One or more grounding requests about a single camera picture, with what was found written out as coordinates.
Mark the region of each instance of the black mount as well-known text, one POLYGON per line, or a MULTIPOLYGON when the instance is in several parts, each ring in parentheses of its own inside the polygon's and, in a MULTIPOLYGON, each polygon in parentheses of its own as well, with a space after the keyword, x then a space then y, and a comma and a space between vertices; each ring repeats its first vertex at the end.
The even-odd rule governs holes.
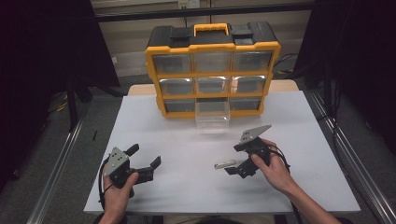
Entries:
POLYGON ((252 154, 260 156, 265 164, 270 165, 270 155, 272 150, 270 146, 265 144, 260 139, 260 137, 256 137, 245 144, 236 145, 233 148, 235 148, 236 151, 246 151, 248 158, 238 167, 225 168, 225 171, 229 175, 240 175, 242 178, 245 178, 248 175, 255 175, 259 167, 257 167, 256 164, 254 164, 254 162, 251 160, 250 157, 252 154))
MULTIPOLYGON (((152 181, 154 179, 154 170, 158 166, 161 165, 161 157, 160 156, 157 157, 149 165, 149 167, 140 168, 140 169, 131 168, 130 167, 130 161, 129 161, 128 158, 130 156, 134 155, 137 150, 139 150, 139 145, 138 144, 134 144, 128 150, 123 151, 123 152, 119 152, 118 157, 123 157, 123 158, 127 158, 127 159, 123 160, 123 162, 121 164, 118 164, 117 167, 111 168, 112 169, 111 174, 108 175, 110 177, 110 179, 113 181, 113 185, 116 188, 121 189, 125 185, 128 177, 131 174, 133 174, 134 172, 138 172, 139 173, 139 177, 137 178, 137 181, 136 181, 135 185, 146 183, 146 182, 152 181)), ((133 189, 131 189, 129 197, 130 198, 134 197, 134 190, 133 189)))

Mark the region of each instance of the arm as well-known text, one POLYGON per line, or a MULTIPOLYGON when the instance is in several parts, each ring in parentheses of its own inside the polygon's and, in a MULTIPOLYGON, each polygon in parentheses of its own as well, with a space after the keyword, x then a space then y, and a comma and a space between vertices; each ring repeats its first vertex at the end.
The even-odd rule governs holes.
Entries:
POLYGON ((131 174, 124 187, 117 189, 112 186, 113 183, 110 177, 103 176, 104 187, 105 189, 109 187, 109 189, 105 192, 105 213, 99 222, 100 224, 118 224, 122 221, 129 200, 129 192, 138 177, 138 173, 131 174))
MULTIPOLYGON (((270 146, 276 145, 267 140, 262 141, 270 146)), ((271 154, 271 163, 269 166, 257 155, 253 154, 251 159, 262 170, 262 173, 271 186, 284 193, 297 206, 309 223, 340 223, 300 188, 287 171, 283 161, 277 155, 271 154)))

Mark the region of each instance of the white table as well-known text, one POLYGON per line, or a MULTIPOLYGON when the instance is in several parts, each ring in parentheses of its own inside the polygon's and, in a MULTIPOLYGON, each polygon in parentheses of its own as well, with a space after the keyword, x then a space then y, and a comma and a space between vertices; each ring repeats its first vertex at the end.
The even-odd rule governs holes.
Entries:
MULTIPOLYGON (((202 134, 194 119, 165 119, 155 96, 123 98, 106 153, 138 143, 134 168, 147 167, 157 157, 163 163, 154 180, 134 186, 127 212, 140 215, 281 214, 292 212, 290 201, 274 190, 261 173, 242 179, 215 170, 219 161, 248 154, 236 152, 242 131, 272 124, 261 135, 277 143, 298 184, 326 210, 356 212, 360 208, 301 91, 270 92, 261 116, 232 118, 230 132, 202 134)), ((99 214, 97 178, 84 211, 99 214)))

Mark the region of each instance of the yellow frame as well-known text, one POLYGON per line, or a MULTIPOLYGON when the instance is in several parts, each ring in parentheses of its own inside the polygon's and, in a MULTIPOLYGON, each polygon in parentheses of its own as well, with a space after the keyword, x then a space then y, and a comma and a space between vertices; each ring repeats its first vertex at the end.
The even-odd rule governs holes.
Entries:
MULTIPOLYGON (((228 35, 228 28, 226 23, 220 24, 201 24, 194 26, 194 34, 197 31, 207 31, 207 30, 222 30, 226 31, 228 35)), ((213 98, 213 97, 252 97, 259 96, 261 97, 261 104, 258 110, 231 110, 232 117, 243 117, 250 115, 260 115, 264 110, 263 101, 265 96, 268 94, 269 86, 273 77, 273 67, 275 63, 275 59, 278 57, 280 52, 280 45, 277 41, 270 42, 258 42, 253 45, 247 46, 236 46, 234 43, 227 44, 206 44, 206 45, 190 45, 187 48, 177 48, 172 49, 168 46, 159 46, 159 47, 147 47, 146 49, 146 58, 147 58, 147 69, 148 75, 153 80, 155 90, 157 92, 157 105, 159 109, 162 111, 163 116, 166 118, 195 118, 195 112, 166 112, 166 108, 163 100, 168 99, 196 99, 196 98, 213 98), (229 52, 248 52, 248 51, 272 51, 271 60, 268 64, 268 69, 265 70, 255 70, 255 71, 233 71, 230 68, 230 71, 225 72, 194 72, 194 63, 193 63, 193 54, 199 52, 219 52, 219 51, 229 51, 229 52), (157 74, 155 69, 155 63, 153 60, 153 56, 155 55, 176 55, 176 54, 189 54, 191 60, 191 72, 183 73, 183 74, 157 74), (230 85, 231 78, 235 76, 240 77, 250 77, 250 76, 266 76, 265 84, 262 89, 262 92, 243 92, 243 93, 231 93, 231 86, 228 88, 228 92, 226 93, 199 93, 196 90, 194 80, 197 77, 229 77, 230 85), (159 83, 160 79, 164 78, 192 78, 192 94, 184 94, 184 95, 163 95, 161 91, 161 86, 159 83)), ((233 64, 233 54, 231 56, 230 66, 233 64)))

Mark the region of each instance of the wrist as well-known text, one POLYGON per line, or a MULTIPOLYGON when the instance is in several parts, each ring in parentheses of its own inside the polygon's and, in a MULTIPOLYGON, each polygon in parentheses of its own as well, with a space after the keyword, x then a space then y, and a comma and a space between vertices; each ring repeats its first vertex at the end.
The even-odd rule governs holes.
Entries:
POLYGON ((99 224, 119 224, 121 219, 117 216, 111 216, 109 213, 104 213, 99 224))
POLYGON ((288 197, 296 196, 300 194, 301 191, 302 189, 294 181, 289 183, 284 189, 281 190, 281 192, 288 197))

